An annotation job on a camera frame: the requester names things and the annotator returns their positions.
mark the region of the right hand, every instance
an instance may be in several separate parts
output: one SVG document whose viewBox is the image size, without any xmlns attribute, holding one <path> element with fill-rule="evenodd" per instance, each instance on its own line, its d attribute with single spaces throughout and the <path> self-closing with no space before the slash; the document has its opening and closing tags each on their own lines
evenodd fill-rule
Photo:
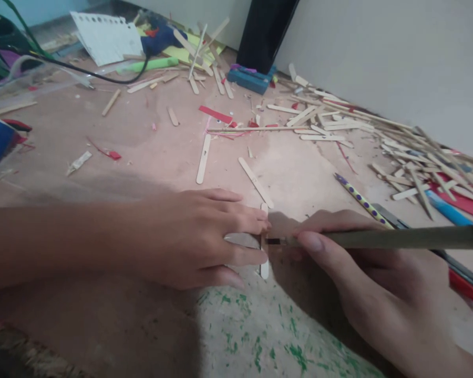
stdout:
<svg viewBox="0 0 473 378">
<path fill-rule="evenodd" d="M 320 234 L 364 229 L 383 227 L 353 211 L 319 211 L 293 236 L 336 284 L 355 330 L 405 375 L 473 376 L 450 333 L 445 261 L 427 250 L 349 252 Z"/>
</svg>

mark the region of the white wall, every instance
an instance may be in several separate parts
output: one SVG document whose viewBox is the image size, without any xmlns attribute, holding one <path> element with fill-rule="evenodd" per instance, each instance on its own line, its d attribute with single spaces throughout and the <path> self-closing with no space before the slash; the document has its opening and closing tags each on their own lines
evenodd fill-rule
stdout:
<svg viewBox="0 0 473 378">
<path fill-rule="evenodd" d="M 213 32 L 226 17 L 230 23 L 221 32 L 218 41 L 238 50 L 242 39 L 251 0 L 126 0 L 128 3 L 150 9 L 199 33 L 197 22 L 208 24 L 207 33 Z"/>
<path fill-rule="evenodd" d="M 473 155 L 473 0 L 300 0 L 276 64 Z"/>
</svg>

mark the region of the finger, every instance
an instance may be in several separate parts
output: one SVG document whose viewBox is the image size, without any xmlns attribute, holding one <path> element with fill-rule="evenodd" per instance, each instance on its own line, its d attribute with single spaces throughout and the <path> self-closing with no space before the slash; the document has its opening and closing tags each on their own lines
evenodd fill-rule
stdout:
<svg viewBox="0 0 473 378">
<path fill-rule="evenodd" d="M 268 255 L 261 249 L 253 249 L 239 246 L 238 244 L 224 241 L 224 247 L 216 257 L 218 265 L 260 265 L 268 260 Z"/>
<path fill-rule="evenodd" d="M 230 192 L 220 188 L 205 189 L 196 192 L 201 194 L 203 197 L 214 201 L 238 202 L 243 200 L 243 196 L 241 194 Z"/>
<path fill-rule="evenodd" d="M 234 202 L 217 201 L 215 206 L 224 213 L 245 214 L 254 216 L 259 221 L 268 219 L 268 214 L 261 209 L 245 206 Z"/>
<path fill-rule="evenodd" d="M 272 224 L 268 220 L 258 220 L 254 215 L 223 213 L 220 226 L 224 235 L 232 233 L 261 235 L 269 231 Z"/>
<path fill-rule="evenodd" d="M 303 231 L 298 235 L 298 242 L 331 277 L 341 294 L 354 297 L 378 288 L 350 254 L 331 239 L 316 232 Z"/>
<path fill-rule="evenodd" d="M 198 270 L 196 282 L 198 287 L 232 286 L 238 290 L 245 289 L 245 284 L 238 273 L 223 265 Z"/>
<path fill-rule="evenodd" d="M 364 229 L 385 228 L 374 219 L 368 218 L 367 216 L 361 215 L 352 210 L 341 210 L 336 213 L 320 210 L 295 229 L 293 231 L 293 236 L 298 236 L 301 231 L 322 233 Z"/>
</svg>

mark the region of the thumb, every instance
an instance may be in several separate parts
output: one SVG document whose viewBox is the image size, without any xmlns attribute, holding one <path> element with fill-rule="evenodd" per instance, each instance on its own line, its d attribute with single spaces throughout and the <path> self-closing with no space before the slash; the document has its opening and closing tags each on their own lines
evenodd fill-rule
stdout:
<svg viewBox="0 0 473 378">
<path fill-rule="evenodd" d="M 374 290 L 373 282 L 356 264 L 352 256 L 328 237 L 312 231 L 301 232 L 298 242 L 331 277 L 342 295 L 360 295 Z"/>
</svg>

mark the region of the fingernail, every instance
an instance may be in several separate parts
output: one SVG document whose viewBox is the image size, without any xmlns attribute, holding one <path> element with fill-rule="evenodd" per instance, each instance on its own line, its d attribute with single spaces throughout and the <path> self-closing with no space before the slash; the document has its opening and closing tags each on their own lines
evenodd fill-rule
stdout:
<svg viewBox="0 0 473 378">
<path fill-rule="evenodd" d="M 324 243 L 322 243 L 321 239 L 319 238 L 319 235 L 316 233 L 305 233 L 301 241 L 303 246 L 312 252 L 324 251 Z"/>
</svg>

